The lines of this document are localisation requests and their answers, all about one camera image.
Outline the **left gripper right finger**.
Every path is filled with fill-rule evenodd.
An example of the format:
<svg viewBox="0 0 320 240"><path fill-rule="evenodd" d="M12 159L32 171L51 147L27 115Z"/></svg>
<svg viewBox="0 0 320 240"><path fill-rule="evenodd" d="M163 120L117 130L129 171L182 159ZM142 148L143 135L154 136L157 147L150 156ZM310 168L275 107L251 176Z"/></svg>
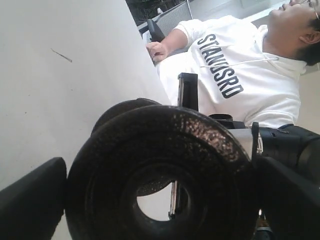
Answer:
<svg viewBox="0 0 320 240"><path fill-rule="evenodd" d="M277 240L320 238L320 188L281 162L258 160L260 207Z"/></svg>

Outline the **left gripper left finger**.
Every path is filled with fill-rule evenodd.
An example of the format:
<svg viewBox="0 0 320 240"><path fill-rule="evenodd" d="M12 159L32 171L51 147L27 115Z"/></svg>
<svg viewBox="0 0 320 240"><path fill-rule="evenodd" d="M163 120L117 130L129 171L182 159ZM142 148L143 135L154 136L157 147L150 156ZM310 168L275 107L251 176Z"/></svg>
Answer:
<svg viewBox="0 0 320 240"><path fill-rule="evenodd" d="M0 192L2 240L50 240L64 214L67 167L54 157Z"/></svg>

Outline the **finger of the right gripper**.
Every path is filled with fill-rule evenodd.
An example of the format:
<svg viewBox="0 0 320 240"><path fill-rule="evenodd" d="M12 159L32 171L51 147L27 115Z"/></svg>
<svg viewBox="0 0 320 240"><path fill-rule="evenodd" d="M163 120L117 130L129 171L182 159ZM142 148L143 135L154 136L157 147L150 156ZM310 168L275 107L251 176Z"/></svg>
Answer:
<svg viewBox="0 0 320 240"><path fill-rule="evenodd" d="M198 75L182 72L178 75L178 80L177 105L198 111Z"/></svg>

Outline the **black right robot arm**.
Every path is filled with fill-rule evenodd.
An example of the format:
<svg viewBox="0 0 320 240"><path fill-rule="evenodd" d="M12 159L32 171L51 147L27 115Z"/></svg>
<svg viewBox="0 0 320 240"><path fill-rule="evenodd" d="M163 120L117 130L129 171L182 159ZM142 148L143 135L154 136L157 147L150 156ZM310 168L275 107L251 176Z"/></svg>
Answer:
<svg viewBox="0 0 320 240"><path fill-rule="evenodd" d="M182 164L206 178L213 175L252 178L260 157L272 158L294 173L320 182L320 136L292 124L280 128L245 126L228 114L203 116L198 113L198 76L178 75L178 105L189 111L182 116L182 128L190 134L187 143L195 139L195 153L188 150Z"/></svg>

